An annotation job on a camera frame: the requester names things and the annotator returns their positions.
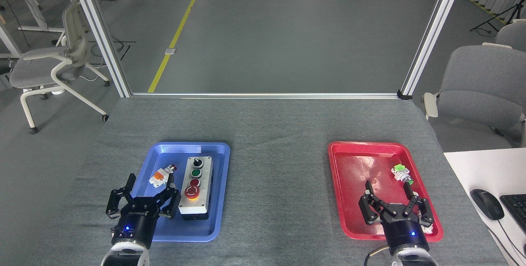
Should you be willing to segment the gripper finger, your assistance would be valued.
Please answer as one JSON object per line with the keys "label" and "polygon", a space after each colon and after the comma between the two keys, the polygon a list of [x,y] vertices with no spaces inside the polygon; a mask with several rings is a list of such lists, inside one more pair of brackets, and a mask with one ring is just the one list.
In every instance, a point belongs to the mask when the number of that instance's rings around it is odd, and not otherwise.
{"label": "gripper finger", "polygon": [[173,183],[175,177],[173,174],[169,174],[166,183],[166,188],[158,193],[158,207],[160,209],[159,215],[173,219],[176,214],[177,206],[180,201],[180,191]]}
{"label": "gripper finger", "polygon": [[374,195],[370,180],[366,181],[365,187],[366,190],[358,201],[363,219],[367,225],[382,222],[380,220],[380,215],[382,214],[383,209],[389,210],[389,204]]}
{"label": "gripper finger", "polygon": [[136,176],[133,173],[129,174],[129,177],[127,179],[126,184],[119,188],[119,189],[113,189],[110,192],[110,196],[108,199],[107,207],[106,207],[106,215],[110,219],[116,219],[117,217],[120,217],[120,210],[118,208],[120,204],[120,199],[124,197],[128,204],[133,204],[134,200],[133,197],[130,195],[133,186],[136,181]]}
{"label": "gripper finger", "polygon": [[413,191],[409,182],[404,183],[403,188],[406,194],[406,198],[409,200],[409,203],[403,210],[403,216],[408,217],[409,214],[413,211],[414,206],[417,206],[421,212],[419,224],[424,227],[431,226],[434,223],[434,218],[432,213],[430,212],[431,208],[428,199],[419,197],[418,193]]}

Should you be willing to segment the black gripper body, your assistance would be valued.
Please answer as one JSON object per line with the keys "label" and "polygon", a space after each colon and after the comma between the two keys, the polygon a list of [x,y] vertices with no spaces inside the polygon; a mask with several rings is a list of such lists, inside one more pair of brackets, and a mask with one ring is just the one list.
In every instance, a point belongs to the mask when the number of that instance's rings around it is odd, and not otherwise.
{"label": "black gripper body", "polygon": [[389,214],[385,208],[380,213],[390,254],[395,254],[396,251],[409,247],[423,248],[428,251],[429,244],[423,234],[419,217],[413,212],[404,216],[405,205],[390,205],[390,207],[396,211],[395,216]]}
{"label": "black gripper body", "polygon": [[120,213],[120,220],[111,228],[111,244],[132,242],[151,247],[160,213],[155,198],[135,197]]}

